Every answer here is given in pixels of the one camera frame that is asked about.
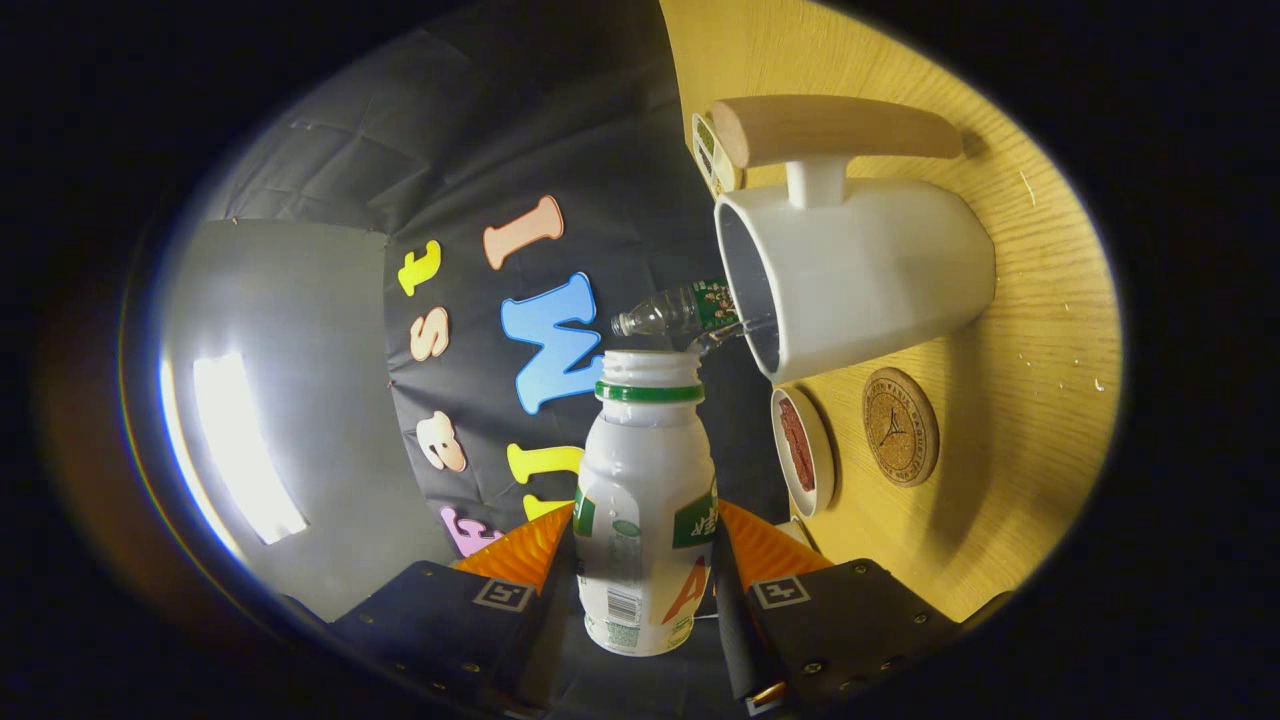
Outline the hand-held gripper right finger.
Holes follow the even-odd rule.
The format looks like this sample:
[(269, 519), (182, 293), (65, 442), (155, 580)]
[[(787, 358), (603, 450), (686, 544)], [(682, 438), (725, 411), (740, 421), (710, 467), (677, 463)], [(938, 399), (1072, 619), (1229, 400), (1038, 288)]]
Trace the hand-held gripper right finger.
[(713, 575), (733, 697), (756, 717), (818, 717), (963, 629), (879, 564), (832, 562), (726, 500)]

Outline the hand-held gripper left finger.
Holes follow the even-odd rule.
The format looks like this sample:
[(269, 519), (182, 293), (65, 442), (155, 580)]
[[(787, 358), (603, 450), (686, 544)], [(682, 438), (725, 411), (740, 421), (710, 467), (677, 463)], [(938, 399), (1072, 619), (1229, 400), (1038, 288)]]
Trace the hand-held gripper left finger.
[(413, 562), (330, 630), (356, 659), (433, 700), (538, 716), (525, 676), (556, 601), (572, 512), (562, 503), (453, 566)]

